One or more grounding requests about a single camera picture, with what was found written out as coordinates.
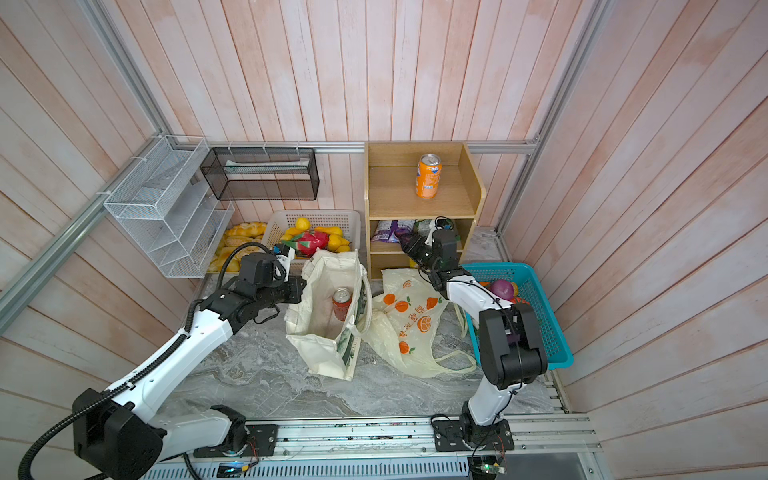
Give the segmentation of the purple snack packet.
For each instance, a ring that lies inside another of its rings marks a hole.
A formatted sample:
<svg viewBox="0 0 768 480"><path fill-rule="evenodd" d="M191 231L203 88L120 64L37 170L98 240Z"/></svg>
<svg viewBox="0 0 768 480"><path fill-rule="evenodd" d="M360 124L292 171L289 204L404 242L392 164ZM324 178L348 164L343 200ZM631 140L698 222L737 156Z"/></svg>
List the purple snack packet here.
<svg viewBox="0 0 768 480"><path fill-rule="evenodd" d="M408 220L379 220L371 236L372 242L398 244L401 240L408 241L414 229L415 221Z"/></svg>

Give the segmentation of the yellow plastic bag orange print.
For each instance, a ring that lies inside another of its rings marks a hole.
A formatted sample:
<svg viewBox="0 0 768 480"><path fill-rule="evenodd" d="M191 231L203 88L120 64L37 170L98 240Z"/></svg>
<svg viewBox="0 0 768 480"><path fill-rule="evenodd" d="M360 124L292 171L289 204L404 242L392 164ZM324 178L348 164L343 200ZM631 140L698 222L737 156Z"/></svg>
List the yellow plastic bag orange print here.
<svg viewBox="0 0 768 480"><path fill-rule="evenodd" d="M416 269L387 269L383 293L373 298L363 341L391 367L412 377L463 375L476 370L475 358L459 349L433 354L440 318L448 301Z"/></svg>

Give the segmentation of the cream canvas tote bag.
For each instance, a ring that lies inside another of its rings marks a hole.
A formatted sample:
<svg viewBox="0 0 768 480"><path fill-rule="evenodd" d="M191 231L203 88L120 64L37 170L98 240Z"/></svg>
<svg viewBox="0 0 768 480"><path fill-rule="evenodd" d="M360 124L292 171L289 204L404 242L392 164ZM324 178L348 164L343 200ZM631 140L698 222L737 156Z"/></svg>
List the cream canvas tote bag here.
<svg viewBox="0 0 768 480"><path fill-rule="evenodd" d="M320 251L304 264L300 276L307 285L301 302L285 314L286 338L311 374L350 381L372 317L367 271L357 252ZM332 313L332 296L340 287L353 291L344 322Z"/></svg>

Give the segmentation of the red soda can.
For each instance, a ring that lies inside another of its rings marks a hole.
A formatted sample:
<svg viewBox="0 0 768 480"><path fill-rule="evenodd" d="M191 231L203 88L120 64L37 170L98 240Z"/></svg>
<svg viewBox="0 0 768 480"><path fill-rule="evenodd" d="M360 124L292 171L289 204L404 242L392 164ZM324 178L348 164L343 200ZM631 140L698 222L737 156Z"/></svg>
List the red soda can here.
<svg viewBox="0 0 768 480"><path fill-rule="evenodd" d="M332 296L332 313L337 320L341 322L346 320L352 298L353 291L350 288L340 287L334 291Z"/></svg>

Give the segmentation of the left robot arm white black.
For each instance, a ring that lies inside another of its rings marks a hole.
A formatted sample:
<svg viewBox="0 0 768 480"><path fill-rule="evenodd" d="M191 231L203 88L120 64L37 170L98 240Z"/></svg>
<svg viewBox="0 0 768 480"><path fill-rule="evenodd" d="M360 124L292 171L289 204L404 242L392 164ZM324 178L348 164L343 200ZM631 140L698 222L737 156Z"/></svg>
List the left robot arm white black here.
<svg viewBox="0 0 768 480"><path fill-rule="evenodd" d="M200 414L161 422L156 415L166 398L209 353L248 322L260 322L265 309L298 304L307 283L290 272L293 249L258 242L235 248L242 256L237 277L219 277L215 291L190 305L184 325L158 351L106 390L84 391L72 413L41 435L22 456L17 475L32 478L34 459L67 427L74 451L97 469L100 479L139 479L156 463L213 448L228 456L248 450L245 417L224 405Z"/></svg>

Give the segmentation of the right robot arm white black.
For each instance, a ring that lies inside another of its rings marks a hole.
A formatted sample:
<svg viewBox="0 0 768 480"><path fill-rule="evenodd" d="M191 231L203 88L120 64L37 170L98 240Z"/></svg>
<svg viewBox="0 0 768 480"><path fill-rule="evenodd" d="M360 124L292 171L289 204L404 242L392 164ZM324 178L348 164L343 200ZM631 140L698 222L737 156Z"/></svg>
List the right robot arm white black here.
<svg viewBox="0 0 768 480"><path fill-rule="evenodd" d="M451 230L399 233L403 252L443 298L477 323L483 379L459 418L463 440L477 448L502 436L503 411L522 388L548 370L534 309L492 293L459 264Z"/></svg>

